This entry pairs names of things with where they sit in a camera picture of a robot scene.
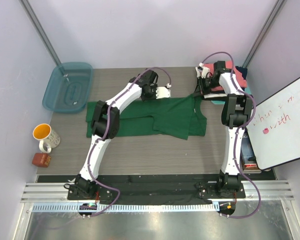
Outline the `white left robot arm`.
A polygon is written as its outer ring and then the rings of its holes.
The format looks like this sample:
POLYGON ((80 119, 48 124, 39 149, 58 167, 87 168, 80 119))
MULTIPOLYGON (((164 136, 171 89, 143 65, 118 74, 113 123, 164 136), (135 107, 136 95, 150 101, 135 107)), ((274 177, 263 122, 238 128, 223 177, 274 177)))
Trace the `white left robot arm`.
POLYGON ((97 185, 101 185, 97 178, 100 165, 111 140, 120 128, 120 113, 133 101, 139 99, 146 86, 158 79, 158 74, 148 68, 129 80, 128 84, 114 97, 107 101, 99 100, 94 108, 91 121, 91 143, 85 163, 74 183, 69 186, 68 193, 82 196, 90 200, 97 192, 97 185))

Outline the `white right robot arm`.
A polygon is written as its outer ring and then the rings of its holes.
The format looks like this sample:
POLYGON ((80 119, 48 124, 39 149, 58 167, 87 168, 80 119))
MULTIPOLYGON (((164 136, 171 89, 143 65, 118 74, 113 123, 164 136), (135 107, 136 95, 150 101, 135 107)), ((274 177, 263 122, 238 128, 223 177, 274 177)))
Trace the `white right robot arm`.
POLYGON ((225 103, 221 123, 225 126, 224 160, 215 184, 203 189, 209 197, 232 198, 242 191, 240 155, 242 138, 253 110, 253 100, 247 96, 235 75, 234 66, 227 67, 225 61, 217 61, 210 68, 200 63, 196 68, 198 89, 196 95, 205 97, 212 89, 222 87, 225 103))

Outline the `green t shirt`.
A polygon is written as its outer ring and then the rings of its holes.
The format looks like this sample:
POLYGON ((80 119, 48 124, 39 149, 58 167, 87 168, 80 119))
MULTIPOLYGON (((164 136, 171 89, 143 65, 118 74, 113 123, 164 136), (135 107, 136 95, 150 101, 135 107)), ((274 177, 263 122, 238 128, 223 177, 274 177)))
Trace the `green t shirt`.
POLYGON ((206 135, 207 118, 201 112, 202 99, 188 95, 180 98, 131 103, 120 114, 117 137, 168 135, 187 140, 206 135))

